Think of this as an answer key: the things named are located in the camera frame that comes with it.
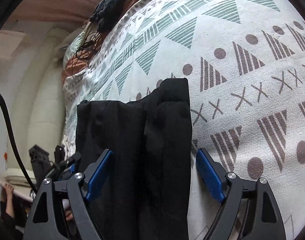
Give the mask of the person's left hand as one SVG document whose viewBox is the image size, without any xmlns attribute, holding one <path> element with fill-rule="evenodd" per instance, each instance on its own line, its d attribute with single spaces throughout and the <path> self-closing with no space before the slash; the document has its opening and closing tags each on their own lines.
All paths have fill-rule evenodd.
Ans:
<svg viewBox="0 0 305 240">
<path fill-rule="evenodd" d="M 14 188 L 10 184 L 5 184 L 1 192 L 1 202 L 4 204 L 4 213 L 11 218 L 15 218 L 13 206 Z"/>
</svg>

